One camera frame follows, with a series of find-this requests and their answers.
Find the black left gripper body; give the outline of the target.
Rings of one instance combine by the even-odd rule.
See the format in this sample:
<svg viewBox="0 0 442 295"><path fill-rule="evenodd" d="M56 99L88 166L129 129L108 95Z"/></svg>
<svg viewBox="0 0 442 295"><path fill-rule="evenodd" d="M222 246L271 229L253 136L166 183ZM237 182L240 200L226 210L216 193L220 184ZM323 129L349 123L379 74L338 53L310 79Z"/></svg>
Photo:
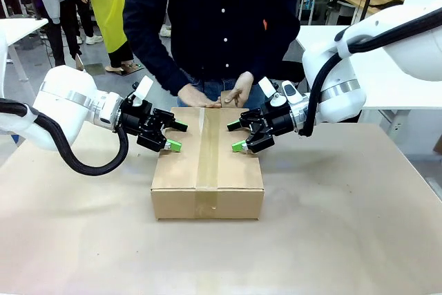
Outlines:
<svg viewBox="0 0 442 295"><path fill-rule="evenodd" d="M161 136L161 110L143 99L139 101L134 93L128 95L120 107L120 124L124 130L134 136Z"/></svg>

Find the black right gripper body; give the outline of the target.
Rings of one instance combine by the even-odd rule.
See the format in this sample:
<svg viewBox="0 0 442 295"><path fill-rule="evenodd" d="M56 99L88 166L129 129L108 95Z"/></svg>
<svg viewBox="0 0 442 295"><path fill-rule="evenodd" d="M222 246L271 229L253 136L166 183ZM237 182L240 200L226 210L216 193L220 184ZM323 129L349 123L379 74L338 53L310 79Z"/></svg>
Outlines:
<svg viewBox="0 0 442 295"><path fill-rule="evenodd" d="M279 136L294 131L295 124L291 115L291 107L288 102L285 102L281 106L272 106L271 102L268 101L261 106L261 111L261 133Z"/></svg>

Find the person's left hand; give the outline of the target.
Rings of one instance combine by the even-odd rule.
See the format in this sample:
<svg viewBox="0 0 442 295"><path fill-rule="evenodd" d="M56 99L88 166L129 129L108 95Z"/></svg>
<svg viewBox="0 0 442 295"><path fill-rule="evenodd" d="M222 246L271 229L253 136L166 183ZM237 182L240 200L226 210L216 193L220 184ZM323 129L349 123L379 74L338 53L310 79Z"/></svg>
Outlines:
<svg viewBox="0 0 442 295"><path fill-rule="evenodd" d="M249 98L253 81L254 77L249 71L242 73L236 80L234 87L224 98L224 102L233 102L238 108L242 108Z"/></svg>

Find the person's right hand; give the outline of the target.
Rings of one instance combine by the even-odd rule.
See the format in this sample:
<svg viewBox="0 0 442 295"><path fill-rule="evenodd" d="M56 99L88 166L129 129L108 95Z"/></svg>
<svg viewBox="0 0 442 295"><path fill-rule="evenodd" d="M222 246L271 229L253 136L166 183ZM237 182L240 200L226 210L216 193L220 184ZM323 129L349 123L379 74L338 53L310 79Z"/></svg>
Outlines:
<svg viewBox="0 0 442 295"><path fill-rule="evenodd" d="M182 87L178 91L177 96L185 106L200 108L222 107L220 98L218 98L216 101L213 101L191 84L187 84L186 86Z"/></svg>

